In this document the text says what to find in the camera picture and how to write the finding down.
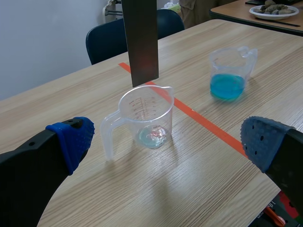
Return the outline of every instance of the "plastic measuring cup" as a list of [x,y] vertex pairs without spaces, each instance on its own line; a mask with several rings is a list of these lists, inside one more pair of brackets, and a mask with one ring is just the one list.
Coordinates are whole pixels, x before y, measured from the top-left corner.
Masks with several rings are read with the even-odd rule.
[[161,147],[171,137],[173,105],[172,87],[146,85],[123,95],[118,110],[100,126],[107,159],[114,156],[112,131],[122,124],[127,124],[138,144],[151,149]]
[[221,99],[236,99],[244,91],[246,82],[258,58],[258,50],[226,48],[210,54],[212,64],[210,90]]

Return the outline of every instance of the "orange tape line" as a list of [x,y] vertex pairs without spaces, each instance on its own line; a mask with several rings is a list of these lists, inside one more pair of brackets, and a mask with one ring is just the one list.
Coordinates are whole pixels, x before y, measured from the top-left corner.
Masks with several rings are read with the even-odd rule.
[[[119,65],[123,69],[125,69],[126,71],[128,71],[129,73],[131,72],[131,69],[130,69],[129,65],[125,64],[124,62],[120,63]],[[147,82],[145,84],[147,84],[147,85],[156,85],[152,81]],[[221,128],[219,128],[218,126],[216,126],[215,124],[213,124],[209,120],[207,120],[205,117],[201,116],[199,113],[197,113],[196,111],[194,111],[193,109],[191,109],[190,107],[188,107],[187,105],[185,105],[183,102],[181,102],[177,98],[175,98],[175,107],[177,107],[183,113],[185,113],[186,115],[188,115],[189,117],[191,117],[193,120],[195,120],[196,122],[198,122],[200,125],[202,125],[203,127],[205,127],[212,134],[214,134],[215,136],[217,136],[218,138],[220,138],[221,140],[223,140],[225,143],[227,143],[229,146],[231,146],[232,148],[234,148],[240,154],[242,154],[243,156],[247,157],[246,154],[245,154],[245,152],[244,152],[244,150],[243,150],[241,142],[238,141],[237,139],[235,139],[233,136],[231,136],[230,134],[228,134],[227,132],[225,132],[224,130],[222,130]]]

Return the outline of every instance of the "water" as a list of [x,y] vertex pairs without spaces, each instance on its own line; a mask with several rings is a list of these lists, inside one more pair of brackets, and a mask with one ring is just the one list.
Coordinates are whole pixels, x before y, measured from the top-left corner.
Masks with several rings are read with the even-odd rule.
[[150,125],[139,130],[136,140],[145,147],[157,149],[167,141],[167,137],[168,133],[164,128]]
[[233,74],[216,74],[210,82],[210,91],[222,99],[235,99],[239,97],[245,87],[245,80]]

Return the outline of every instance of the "blue chair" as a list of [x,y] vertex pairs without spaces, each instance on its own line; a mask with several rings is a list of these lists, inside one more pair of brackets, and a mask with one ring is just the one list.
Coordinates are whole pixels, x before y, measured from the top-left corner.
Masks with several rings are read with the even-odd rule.
[[[158,39],[184,30],[180,16],[170,9],[157,10]],[[86,49],[92,65],[127,52],[123,19],[91,29],[86,36]]]

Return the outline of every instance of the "white plate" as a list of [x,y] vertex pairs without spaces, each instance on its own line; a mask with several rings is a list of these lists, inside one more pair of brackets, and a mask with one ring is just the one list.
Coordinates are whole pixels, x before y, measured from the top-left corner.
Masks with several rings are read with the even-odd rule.
[[282,15],[271,15],[271,14],[263,14],[263,13],[255,13],[254,9],[261,9],[262,6],[255,6],[250,9],[250,13],[253,14],[255,17],[260,19],[266,19],[266,20],[282,20],[289,18],[291,16],[297,15],[299,13],[299,9],[293,6],[287,6],[288,9],[294,10],[294,13],[291,14],[282,14]]

